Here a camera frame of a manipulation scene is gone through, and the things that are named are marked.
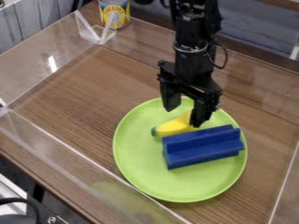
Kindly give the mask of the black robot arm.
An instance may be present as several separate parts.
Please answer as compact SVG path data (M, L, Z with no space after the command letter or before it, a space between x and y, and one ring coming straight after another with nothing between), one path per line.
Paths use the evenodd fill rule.
M215 34L221 30L218 0L170 0L175 28L175 62L161 60L161 94L163 107L171 112L182 104L182 95L194 101L190 125L201 127L218 109L223 90L213 79L215 63Z

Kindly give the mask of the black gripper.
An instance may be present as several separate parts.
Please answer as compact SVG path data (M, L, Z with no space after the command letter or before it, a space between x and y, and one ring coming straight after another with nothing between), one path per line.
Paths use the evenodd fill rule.
M211 119L223 90L213 79L214 68L222 69L215 63L217 46L187 47L175 45L175 61L161 60L161 94L163 107L171 112L182 104L182 95L194 100L190 125L199 128Z

